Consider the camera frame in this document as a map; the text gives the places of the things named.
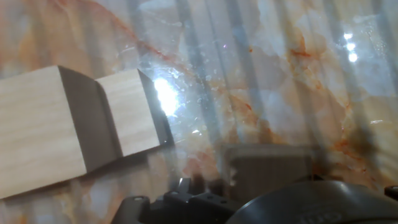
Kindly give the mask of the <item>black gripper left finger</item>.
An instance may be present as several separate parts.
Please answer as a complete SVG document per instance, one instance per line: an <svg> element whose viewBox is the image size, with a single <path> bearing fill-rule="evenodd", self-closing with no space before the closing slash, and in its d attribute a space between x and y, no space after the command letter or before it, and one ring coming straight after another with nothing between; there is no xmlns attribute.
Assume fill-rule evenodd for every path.
<svg viewBox="0 0 398 224"><path fill-rule="evenodd" d="M228 198L202 192L195 194L190 178L181 178L175 190L156 201L139 195L125 198L112 224L225 224L241 208Z"/></svg>

